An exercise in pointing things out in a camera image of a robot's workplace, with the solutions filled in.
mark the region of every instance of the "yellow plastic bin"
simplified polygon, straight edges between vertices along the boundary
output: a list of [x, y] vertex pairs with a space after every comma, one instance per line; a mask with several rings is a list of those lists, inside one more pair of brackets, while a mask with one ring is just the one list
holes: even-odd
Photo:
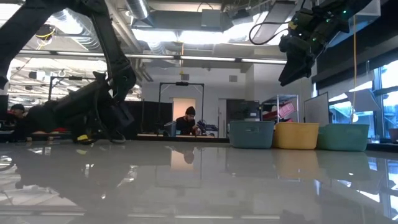
[[274, 147], [281, 149], [315, 149], [318, 123], [278, 123], [274, 133]]

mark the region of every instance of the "doorway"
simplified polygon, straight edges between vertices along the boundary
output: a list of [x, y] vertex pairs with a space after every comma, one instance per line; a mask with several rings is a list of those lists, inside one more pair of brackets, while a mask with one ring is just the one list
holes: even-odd
[[185, 115], [188, 107], [196, 109], [197, 101], [194, 98], [173, 98], [173, 121]]

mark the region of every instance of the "black cable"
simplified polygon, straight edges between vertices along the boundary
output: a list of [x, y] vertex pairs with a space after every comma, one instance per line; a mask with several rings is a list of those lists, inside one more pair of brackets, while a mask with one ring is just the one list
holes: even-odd
[[270, 39], [268, 39], [268, 40], [266, 40], [266, 41], [264, 41], [264, 42], [256, 43], [256, 42], [253, 41], [253, 39], [251, 38], [251, 33], [253, 32], [254, 28], [256, 28], [257, 26], [264, 25], [264, 24], [282, 25], [282, 24], [287, 24], [287, 23], [289, 23], [289, 22], [262, 22], [262, 23], [256, 24], [256, 25], [254, 25], [254, 26], [251, 28], [251, 30], [250, 30], [250, 32], [249, 32], [249, 40], [250, 40], [250, 42], [251, 42], [252, 44], [254, 44], [254, 45], [263, 45], [263, 44], [266, 44], [266, 43], [268, 43], [270, 40], [272, 40], [273, 38], [275, 38], [278, 34], [280, 34], [281, 32], [283, 32], [283, 31], [285, 31], [285, 30], [287, 30], [287, 29], [283, 29], [283, 30], [279, 31], [278, 33], [274, 34]]
[[106, 127], [102, 124], [102, 120], [101, 120], [101, 117], [100, 117], [100, 113], [98, 112], [98, 99], [99, 99], [99, 97], [100, 97], [100, 88], [98, 88], [98, 89], [96, 90], [96, 92], [95, 92], [95, 96], [94, 96], [94, 111], [95, 111], [95, 115], [96, 115], [96, 118], [97, 118], [97, 122], [98, 122], [99, 126], [101, 127], [102, 132], [104, 133], [105, 137], [106, 137], [111, 143], [114, 143], [114, 144], [123, 144], [123, 143], [125, 143], [125, 142], [126, 142], [126, 138], [124, 137], [124, 135], [122, 135], [120, 132], [118, 132], [118, 134], [120, 134], [120, 136], [122, 137], [122, 140], [120, 140], [120, 141], [114, 140], [114, 139], [109, 135], [108, 129], [106, 129]]
[[208, 2], [201, 2], [201, 3], [199, 4], [199, 6], [198, 6], [197, 12], [199, 12], [200, 6], [201, 6], [203, 3], [206, 3], [208, 6], [211, 7], [212, 10], [214, 10], [213, 6], [211, 6]]
[[303, 3], [301, 3], [301, 9], [304, 7], [305, 1], [306, 0], [303, 0]]

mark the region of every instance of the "robotic arm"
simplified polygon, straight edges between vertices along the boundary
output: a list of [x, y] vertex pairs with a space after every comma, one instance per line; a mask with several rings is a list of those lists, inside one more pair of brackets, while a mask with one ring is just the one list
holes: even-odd
[[39, 113], [46, 117], [40, 119], [47, 119], [46, 129], [51, 130], [77, 116], [93, 112], [94, 120], [103, 118], [102, 129], [113, 132], [127, 126], [133, 118], [123, 106], [123, 101], [135, 85], [136, 75], [120, 48], [104, 0], [26, 0], [0, 28], [0, 88], [4, 88], [8, 81], [6, 73], [11, 60], [53, 13], [65, 8], [88, 16], [93, 22], [106, 58], [108, 77], [94, 72], [94, 82], [47, 104], [46, 112]]
[[312, 10], [301, 8], [289, 22], [288, 35], [282, 36], [279, 49], [287, 63], [279, 77], [285, 86], [309, 77], [317, 57], [337, 33], [349, 33], [348, 20], [372, 0], [326, 0]]

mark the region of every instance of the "gray plastic bin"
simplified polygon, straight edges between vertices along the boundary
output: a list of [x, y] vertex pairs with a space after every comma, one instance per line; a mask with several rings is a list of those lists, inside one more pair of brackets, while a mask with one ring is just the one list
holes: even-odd
[[272, 121], [231, 121], [229, 141], [233, 147], [269, 149], [274, 135]]

